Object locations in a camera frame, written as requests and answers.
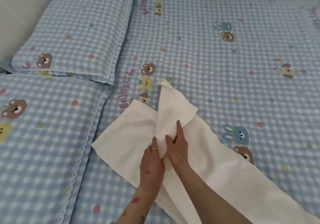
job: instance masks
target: white towel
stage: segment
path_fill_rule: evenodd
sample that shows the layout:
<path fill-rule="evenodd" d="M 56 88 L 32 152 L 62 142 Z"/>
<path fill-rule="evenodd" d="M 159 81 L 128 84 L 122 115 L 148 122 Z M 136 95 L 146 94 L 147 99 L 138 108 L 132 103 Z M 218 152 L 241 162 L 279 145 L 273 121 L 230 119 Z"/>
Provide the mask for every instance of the white towel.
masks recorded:
<path fill-rule="evenodd" d="M 158 139 L 166 172 L 156 203 L 178 224 L 201 224 L 166 153 L 165 135 L 176 135 L 179 119 L 189 143 L 191 167 L 222 198 L 253 224 L 320 223 L 306 213 L 254 165 L 222 145 L 182 93 L 167 81 L 162 85 L 158 113 L 139 101 L 131 105 L 92 144 L 97 154 L 133 186 L 139 185 L 139 165 L 152 137 Z"/>

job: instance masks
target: skin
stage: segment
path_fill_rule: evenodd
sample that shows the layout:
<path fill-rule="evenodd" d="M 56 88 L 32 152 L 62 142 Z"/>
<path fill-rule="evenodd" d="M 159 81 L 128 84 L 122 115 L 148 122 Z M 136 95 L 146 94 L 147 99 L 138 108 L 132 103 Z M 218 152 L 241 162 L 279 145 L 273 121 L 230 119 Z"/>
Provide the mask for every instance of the skin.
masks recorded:
<path fill-rule="evenodd" d="M 202 224 L 252 224 L 233 206 L 212 190 L 191 168 L 188 162 L 188 142 L 180 121 L 177 121 L 177 136 L 166 136 L 169 160 L 188 193 Z M 129 205 L 115 224 L 144 224 L 150 207 L 155 201 L 165 173 L 163 159 L 157 150 L 157 139 L 144 151 L 140 164 L 140 186 Z"/>

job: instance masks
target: hand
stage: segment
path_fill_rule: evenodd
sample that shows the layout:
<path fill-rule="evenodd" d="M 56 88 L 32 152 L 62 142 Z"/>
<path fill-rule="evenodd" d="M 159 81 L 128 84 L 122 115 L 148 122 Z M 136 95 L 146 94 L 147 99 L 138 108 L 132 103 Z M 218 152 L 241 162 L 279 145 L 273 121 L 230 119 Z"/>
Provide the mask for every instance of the hand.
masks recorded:
<path fill-rule="evenodd" d="M 167 141 L 168 157 L 177 171 L 181 167 L 189 165 L 188 163 L 188 142 L 184 138 L 183 129 L 180 121 L 177 121 L 177 135 L 174 140 L 168 135 L 165 137 Z"/>
<path fill-rule="evenodd" d="M 157 138 L 153 137 L 152 144 L 144 151 L 140 164 L 140 187 L 157 197 L 165 174 L 165 163 L 160 159 Z"/>

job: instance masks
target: person's right hand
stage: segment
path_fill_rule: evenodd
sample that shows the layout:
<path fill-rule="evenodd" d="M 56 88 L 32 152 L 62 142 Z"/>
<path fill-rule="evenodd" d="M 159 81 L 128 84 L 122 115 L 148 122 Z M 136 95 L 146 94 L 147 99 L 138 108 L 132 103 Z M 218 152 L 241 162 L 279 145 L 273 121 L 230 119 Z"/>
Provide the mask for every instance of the person's right hand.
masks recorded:
<path fill-rule="evenodd" d="M 183 129 L 180 121 L 177 121 L 177 136 L 174 140 L 168 135 L 165 137 L 167 141 L 168 157 L 177 171 L 180 167 L 188 165 L 188 142 L 184 138 Z"/>

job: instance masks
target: forearm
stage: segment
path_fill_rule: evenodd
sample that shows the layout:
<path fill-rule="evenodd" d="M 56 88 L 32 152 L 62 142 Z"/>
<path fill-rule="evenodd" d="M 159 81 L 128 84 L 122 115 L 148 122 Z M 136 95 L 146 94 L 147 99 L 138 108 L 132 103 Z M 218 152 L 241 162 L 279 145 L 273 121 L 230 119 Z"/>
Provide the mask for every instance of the forearm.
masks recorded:
<path fill-rule="evenodd" d="M 143 224 L 155 201 L 152 191 L 138 187 L 130 203 L 114 224 Z"/>
<path fill-rule="evenodd" d="M 176 172 L 202 224 L 252 224 L 233 206 L 213 191 L 190 165 L 180 167 L 176 169 Z"/>

